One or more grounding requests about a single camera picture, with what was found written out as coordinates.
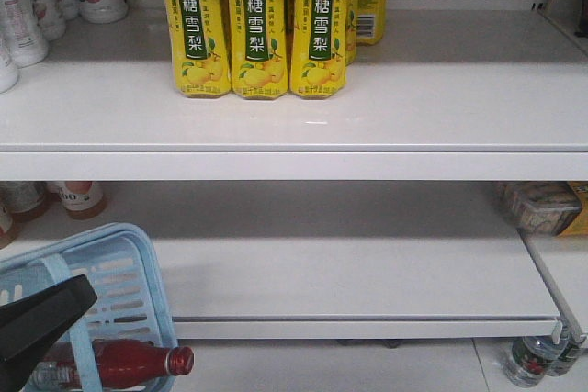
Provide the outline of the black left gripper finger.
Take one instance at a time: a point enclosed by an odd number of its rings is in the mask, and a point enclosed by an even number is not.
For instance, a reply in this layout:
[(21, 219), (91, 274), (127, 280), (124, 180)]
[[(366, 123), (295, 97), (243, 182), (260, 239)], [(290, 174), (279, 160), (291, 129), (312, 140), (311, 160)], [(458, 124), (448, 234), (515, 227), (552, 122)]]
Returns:
[(40, 360), (97, 301), (78, 275), (1, 307), (1, 360)]

